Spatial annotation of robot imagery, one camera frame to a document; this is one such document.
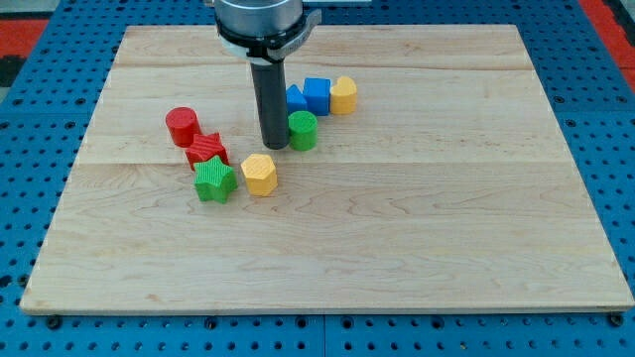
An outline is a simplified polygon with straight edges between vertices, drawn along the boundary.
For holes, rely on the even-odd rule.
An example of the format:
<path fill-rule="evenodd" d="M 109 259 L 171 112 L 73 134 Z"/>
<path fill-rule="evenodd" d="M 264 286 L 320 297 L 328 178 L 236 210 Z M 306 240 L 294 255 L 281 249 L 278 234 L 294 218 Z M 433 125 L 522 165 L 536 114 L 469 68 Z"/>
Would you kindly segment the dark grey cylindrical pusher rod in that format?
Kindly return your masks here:
<path fill-rule="evenodd" d="M 289 144 L 284 63 L 250 64 L 262 141 L 271 150 Z"/>

